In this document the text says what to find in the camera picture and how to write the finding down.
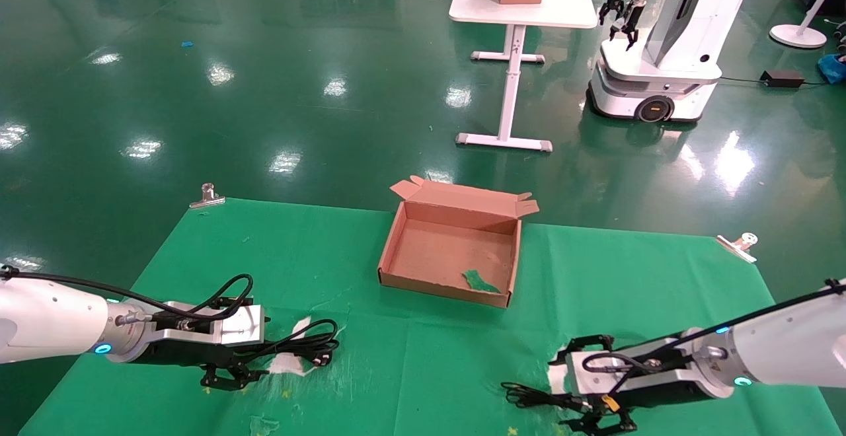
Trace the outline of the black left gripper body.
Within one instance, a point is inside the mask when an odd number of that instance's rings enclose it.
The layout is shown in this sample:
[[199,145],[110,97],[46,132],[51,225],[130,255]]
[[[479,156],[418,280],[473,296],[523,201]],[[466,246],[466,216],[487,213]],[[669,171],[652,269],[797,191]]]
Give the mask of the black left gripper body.
[[159,340],[146,346],[135,359],[139,365],[172,365],[179,367],[201,367],[213,365],[224,369],[237,364],[235,352],[224,345],[206,342],[182,342],[182,340]]

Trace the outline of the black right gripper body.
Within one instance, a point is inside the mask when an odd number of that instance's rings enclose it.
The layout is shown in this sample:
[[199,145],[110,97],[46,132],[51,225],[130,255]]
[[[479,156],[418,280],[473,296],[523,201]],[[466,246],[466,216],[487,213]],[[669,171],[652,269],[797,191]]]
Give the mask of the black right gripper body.
[[673,380],[663,384],[641,385],[635,388],[629,380],[611,396],[616,402],[696,402],[704,401],[705,393],[692,381]]

